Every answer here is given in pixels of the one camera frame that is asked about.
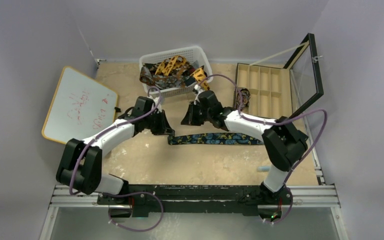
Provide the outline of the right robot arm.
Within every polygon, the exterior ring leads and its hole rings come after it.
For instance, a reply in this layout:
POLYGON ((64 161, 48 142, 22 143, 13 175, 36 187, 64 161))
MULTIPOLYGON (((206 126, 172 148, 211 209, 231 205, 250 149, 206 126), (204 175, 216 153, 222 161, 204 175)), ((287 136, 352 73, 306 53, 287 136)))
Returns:
POLYGON ((196 97, 189 103, 181 125, 201 126, 209 122, 217 129, 260 141, 271 162, 268 175, 261 184, 260 196, 268 204, 278 200, 288 175, 309 149, 308 136, 285 116, 279 119, 260 118, 222 106, 211 90, 203 91, 196 97))

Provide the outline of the light blue marker pen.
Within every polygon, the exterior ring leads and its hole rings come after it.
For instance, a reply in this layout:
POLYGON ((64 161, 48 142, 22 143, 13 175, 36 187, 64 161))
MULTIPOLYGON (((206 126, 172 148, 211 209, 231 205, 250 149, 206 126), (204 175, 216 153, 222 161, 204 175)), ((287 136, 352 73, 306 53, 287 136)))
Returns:
POLYGON ((257 171, 258 172, 261 172, 261 173, 266 173, 266 172, 269 172, 271 169, 271 166, 270 165, 264 165, 264 166, 259 166, 257 168, 257 171))

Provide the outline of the dark brown patterned tie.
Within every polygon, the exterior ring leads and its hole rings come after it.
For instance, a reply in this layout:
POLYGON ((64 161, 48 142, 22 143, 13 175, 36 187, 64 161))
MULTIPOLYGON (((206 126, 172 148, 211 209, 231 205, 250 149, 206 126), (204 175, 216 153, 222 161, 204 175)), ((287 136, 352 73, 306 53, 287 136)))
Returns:
POLYGON ((191 74, 196 70, 196 67, 190 63, 174 67, 168 75, 162 72, 157 72, 159 63, 144 63, 141 67, 139 80, 147 86, 155 86, 160 90, 170 88, 186 88, 195 80, 191 79, 191 74))

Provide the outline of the rolled cat pattern tie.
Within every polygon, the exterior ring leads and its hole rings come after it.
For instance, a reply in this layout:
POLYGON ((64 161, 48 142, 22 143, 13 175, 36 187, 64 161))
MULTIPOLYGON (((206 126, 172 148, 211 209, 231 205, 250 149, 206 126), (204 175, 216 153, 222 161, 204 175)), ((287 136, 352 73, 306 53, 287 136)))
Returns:
POLYGON ((242 111, 249 106, 251 93, 247 88, 239 88, 236 92, 235 107, 242 111))

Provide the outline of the black tie display box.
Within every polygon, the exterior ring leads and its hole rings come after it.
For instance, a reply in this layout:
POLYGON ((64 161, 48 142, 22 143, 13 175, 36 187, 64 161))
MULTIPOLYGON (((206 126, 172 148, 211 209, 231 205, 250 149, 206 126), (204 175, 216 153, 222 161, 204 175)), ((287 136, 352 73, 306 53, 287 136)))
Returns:
POLYGON ((288 57, 282 66, 259 63, 238 63, 235 82, 250 91, 246 114, 277 119, 294 118, 305 112, 324 95, 316 38, 308 33, 291 50, 279 53, 288 57))

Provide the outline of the navy blue shell pattern tie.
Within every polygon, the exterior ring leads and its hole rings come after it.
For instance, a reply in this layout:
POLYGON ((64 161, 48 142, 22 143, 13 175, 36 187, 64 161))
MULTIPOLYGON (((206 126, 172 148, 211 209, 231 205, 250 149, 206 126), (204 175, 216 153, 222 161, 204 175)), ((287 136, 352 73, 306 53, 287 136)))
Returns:
POLYGON ((264 145, 262 140, 243 133, 198 133, 182 136, 168 136, 167 142, 169 145, 264 145))

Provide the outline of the yellow framed whiteboard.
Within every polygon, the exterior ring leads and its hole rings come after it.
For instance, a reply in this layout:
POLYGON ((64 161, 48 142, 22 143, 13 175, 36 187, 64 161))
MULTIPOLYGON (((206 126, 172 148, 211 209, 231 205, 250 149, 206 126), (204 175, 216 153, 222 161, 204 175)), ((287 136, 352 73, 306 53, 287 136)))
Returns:
POLYGON ((78 70, 62 69, 41 134, 65 144, 82 140, 111 125, 116 117, 118 94, 78 70))

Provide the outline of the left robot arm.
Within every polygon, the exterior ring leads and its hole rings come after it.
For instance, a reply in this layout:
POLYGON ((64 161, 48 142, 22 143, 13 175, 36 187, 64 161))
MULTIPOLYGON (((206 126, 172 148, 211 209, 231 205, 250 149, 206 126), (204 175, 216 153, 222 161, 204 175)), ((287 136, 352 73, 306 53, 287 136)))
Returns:
POLYGON ((69 193, 104 193, 118 205, 129 199, 128 182, 103 173, 103 158, 121 143, 134 138, 144 130, 153 135, 174 135, 165 111, 162 97, 139 96, 127 112, 99 133, 85 139, 70 139, 56 172, 56 180, 69 187, 69 193))

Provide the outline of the aluminium frame rail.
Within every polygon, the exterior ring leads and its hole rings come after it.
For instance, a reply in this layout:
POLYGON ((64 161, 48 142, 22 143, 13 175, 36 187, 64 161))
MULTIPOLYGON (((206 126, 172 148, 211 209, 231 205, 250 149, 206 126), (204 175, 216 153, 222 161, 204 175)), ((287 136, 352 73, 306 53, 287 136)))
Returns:
POLYGON ((254 216, 259 209, 280 211, 282 207, 333 208, 339 205, 334 186, 287 187, 286 181, 312 151, 308 136, 293 121, 309 115, 308 107, 323 94, 319 65, 312 63, 315 94, 291 116, 268 121, 251 118, 232 107, 222 107, 213 93, 202 99, 206 116, 225 131, 244 131, 268 150, 268 176, 259 185, 164 185, 130 184, 102 173, 104 150, 91 141, 71 139, 65 146, 56 178, 51 205, 55 207, 130 208, 137 216, 153 212, 242 213, 254 216))

